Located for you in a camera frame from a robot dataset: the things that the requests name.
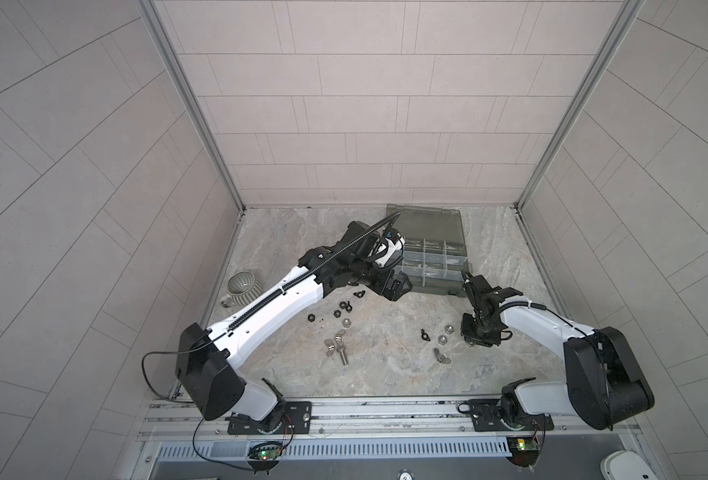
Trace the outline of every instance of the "metal corner post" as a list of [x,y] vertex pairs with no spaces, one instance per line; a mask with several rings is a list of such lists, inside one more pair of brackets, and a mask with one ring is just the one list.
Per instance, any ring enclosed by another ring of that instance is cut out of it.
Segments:
[[564,139],[570,133],[570,129],[573,127],[575,120],[578,119],[580,111],[584,109],[591,92],[594,91],[594,87],[599,83],[602,74],[613,59],[613,55],[615,55],[620,43],[624,40],[624,37],[631,28],[631,24],[633,24],[634,19],[637,18],[637,12],[642,7],[642,4],[644,4],[644,0],[626,0],[618,10],[618,14],[616,14],[613,23],[610,25],[608,34],[605,35],[604,40],[597,50],[597,54],[594,56],[594,60],[591,61],[591,65],[589,65],[589,69],[584,75],[584,79],[580,82],[580,85],[578,85],[578,90],[575,92],[568,108],[564,111],[562,118],[559,120],[559,124],[554,130],[554,134],[551,135],[551,139],[549,139],[543,155],[541,155],[541,159],[535,165],[530,180],[522,189],[522,195],[516,203],[518,211],[522,212],[527,202],[532,198],[535,188],[538,186],[541,178],[546,174],[546,170],[557,155],[559,148],[562,146],[562,142],[564,142]]
[[194,123],[196,133],[202,140],[209,157],[213,160],[215,169],[225,182],[226,189],[229,191],[229,194],[231,194],[234,203],[236,203],[237,208],[239,208],[239,214],[243,215],[245,203],[242,201],[242,197],[239,196],[239,191],[236,189],[236,186],[229,175],[229,171],[225,167],[223,156],[220,154],[218,145],[215,143],[213,132],[210,131],[209,126],[207,125],[202,109],[199,107],[199,102],[196,100],[196,96],[191,89],[188,79],[186,79],[183,66],[181,66],[178,56],[172,48],[172,43],[167,37],[162,21],[159,19],[156,11],[154,1],[136,0],[136,4],[138,5],[138,11],[140,12],[141,18],[146,23],[148,33],[151,34],[151,39],[156,45],[159,55],[162,57],[162,61],[167,68],[167,72],[181,95],[183,105],[186,107],[186,110],[191,116],[191,121]]

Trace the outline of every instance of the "green transparent storage box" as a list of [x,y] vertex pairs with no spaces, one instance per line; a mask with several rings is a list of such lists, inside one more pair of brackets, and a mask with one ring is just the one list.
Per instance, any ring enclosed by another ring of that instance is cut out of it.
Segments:
[[412,291],[466,296],[461,270],[471,271],[466,255],[461,212],[430,206],[387,206],[399,211],[394,227],[405,237],[405,255],[395,270],[404,271]]

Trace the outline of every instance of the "tiled wall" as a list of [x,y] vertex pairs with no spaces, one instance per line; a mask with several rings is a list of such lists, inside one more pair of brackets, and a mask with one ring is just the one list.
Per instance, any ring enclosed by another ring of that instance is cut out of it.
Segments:
[[524,216],[573,317],[631,343],[669,480],[708,478],[708,0],[647,1]]
[[0,0],[0,478],[109,477],[236,214],[131,0]]
[[156,6],[246,204],[511,204],[620,3]]

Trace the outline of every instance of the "mug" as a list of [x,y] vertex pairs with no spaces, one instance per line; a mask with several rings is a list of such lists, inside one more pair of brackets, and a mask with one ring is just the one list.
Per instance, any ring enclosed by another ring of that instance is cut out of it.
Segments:
[[248,305],[263,293],[263,285],[250,272],[239,272],[232,276],[225,287],[227,293],[220,299],[224,308]]

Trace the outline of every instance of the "marble surface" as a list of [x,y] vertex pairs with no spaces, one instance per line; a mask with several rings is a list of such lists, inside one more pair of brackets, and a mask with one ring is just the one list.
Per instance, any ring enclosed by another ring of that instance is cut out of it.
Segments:
[[[459,210],[472,273],[551,305],[513,210],[506,206]],[[225,279],[250,270],[268,289],[306,250],[339,240],[352,220],[373,224],[383,216],[384,207],[248,210]],[[517,331],[499,347],[468,346],[460,335],[461,317],[471,312],[465,298],[408,293],[389,302],[369,290],[359,299],[352,295],[357,290],[362,287],[339,288],[300,312],[263,342],[240,372],[265,377],[288,397],[486,394],[525,377],[564,380],[559,357]],[[341,300],[349,300],[353,311],[336,319],[332,313]],[[238,310],[216,303],[210,322]],[[306,320],[311,312],[315,322]],[[347,366],[337,353],[327,357],[324,344],[342,328],[345,317],[351,319],[344,336]],[[447,335],[446,345],[439,345],[437,337],[448,323],[455,332]],[[430,342],[421,339],[421,329]],[[435,347],[451,358],[449,365],[436,361]]]

